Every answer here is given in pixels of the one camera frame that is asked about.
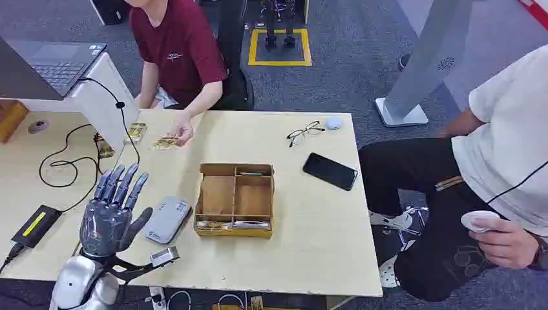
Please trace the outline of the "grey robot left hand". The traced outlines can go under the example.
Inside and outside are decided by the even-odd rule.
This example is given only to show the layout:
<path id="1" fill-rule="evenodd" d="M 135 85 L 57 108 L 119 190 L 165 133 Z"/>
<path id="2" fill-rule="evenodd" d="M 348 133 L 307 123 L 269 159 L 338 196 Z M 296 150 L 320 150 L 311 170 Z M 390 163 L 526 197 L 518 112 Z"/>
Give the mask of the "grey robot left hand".
<path id="1" fill-rule="evenodd" d="M 79 230 L 81 255 L 102 260 L 127 250 L 150 220 L 151 207 L 145 208 L 137 219 L 132 218 L 138 195 L 149 177 L 143 172 L 132 184 L 138 168 L 137 163 L 129 168 L 119 165 L 101 176 L 82 217 Z"/>

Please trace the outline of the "person's left hand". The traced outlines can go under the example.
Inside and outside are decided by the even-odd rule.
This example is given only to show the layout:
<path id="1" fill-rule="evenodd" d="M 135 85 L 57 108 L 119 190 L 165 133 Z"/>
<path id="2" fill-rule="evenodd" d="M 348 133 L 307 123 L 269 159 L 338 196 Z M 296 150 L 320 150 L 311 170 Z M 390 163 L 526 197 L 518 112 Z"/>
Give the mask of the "person's left hand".
<path id="1" fill-rule="evenodd" d="M 509 269 L 524 269 L 534 262 L 539 243 L 519 225 L 494 217 L 476 217 L 472 223 L 486 229 L 469 234 L 490 262 Z"/>
<path id="2" fill-rule="evenodd" d="M 184 111 L 181 111 L 175 118 L 168 135 L 175 139 L 175 145 L 178 147 L 184 146 L 193 136 L 194 128 L 191 124 L 192 116 Z"/>

